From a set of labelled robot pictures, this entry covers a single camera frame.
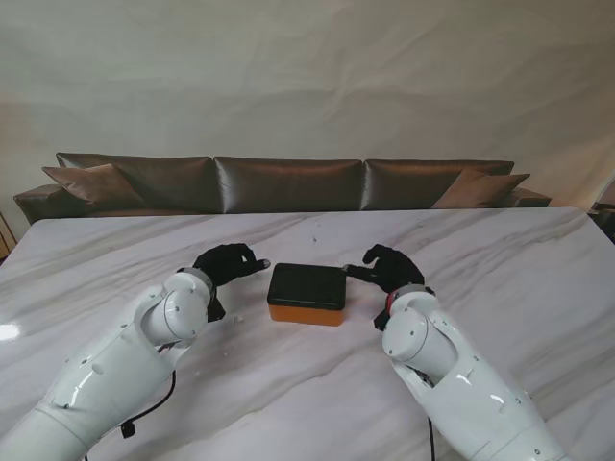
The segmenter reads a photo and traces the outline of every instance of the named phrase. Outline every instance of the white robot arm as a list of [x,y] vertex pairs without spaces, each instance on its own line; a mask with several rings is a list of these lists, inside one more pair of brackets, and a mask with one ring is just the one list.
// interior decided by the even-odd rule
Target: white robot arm
[[[100,338],[68,359],[47,395],[0,441],[0,461],[81,460],[134,415],[208,320],[224,315],[215,312],[212,319],[208,313],[221,309],[216,286],[269,266],[245,245],[223,247],[200,256],[198,269],[185,268],[147,288]],[[211,267],[216,264],[224,267]]]
[[529,395],[505,382],[441,310],[418,268],[380,245],[363,262],[376,258],[374,268],[346,272],[389,293],[375,321],[384,351],[451,446],[471,461],[572,461]]

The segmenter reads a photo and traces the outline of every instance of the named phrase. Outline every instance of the orange base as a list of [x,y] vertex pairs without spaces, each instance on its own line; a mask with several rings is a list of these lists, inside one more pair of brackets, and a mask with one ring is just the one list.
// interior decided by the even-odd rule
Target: orange base
[[344,322],[343,310],[313,309],[290,305],[269,304],[269,313],[276,322],[294,322],[296,324],[325,325],[339,327]]

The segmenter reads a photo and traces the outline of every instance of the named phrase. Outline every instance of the sofa armrest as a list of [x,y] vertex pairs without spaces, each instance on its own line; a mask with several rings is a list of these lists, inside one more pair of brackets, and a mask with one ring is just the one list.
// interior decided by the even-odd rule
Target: sofa armrest
[[502,208],[539,208],[548,206],[551,197],[517,187],[499,203]]
[[30,224],[41,219],[74,218],[86,214],[89,210],[86,202],[70,195],[56,184],[42,185],[13,198]]

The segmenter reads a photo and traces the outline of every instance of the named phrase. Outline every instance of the black lid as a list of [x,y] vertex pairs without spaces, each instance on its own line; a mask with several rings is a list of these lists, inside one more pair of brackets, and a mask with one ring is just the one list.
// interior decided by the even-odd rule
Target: black lid
[[346,274],[339,267],[277,264],[267,301],[326,310],[341,310],[346,304]]

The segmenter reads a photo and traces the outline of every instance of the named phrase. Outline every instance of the white curtain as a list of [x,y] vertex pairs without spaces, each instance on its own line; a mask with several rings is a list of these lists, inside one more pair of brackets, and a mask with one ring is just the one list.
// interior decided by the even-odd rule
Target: white curtain
[[57,151],[494,158],[590,206],[613,0],[2,0],[0,210]]

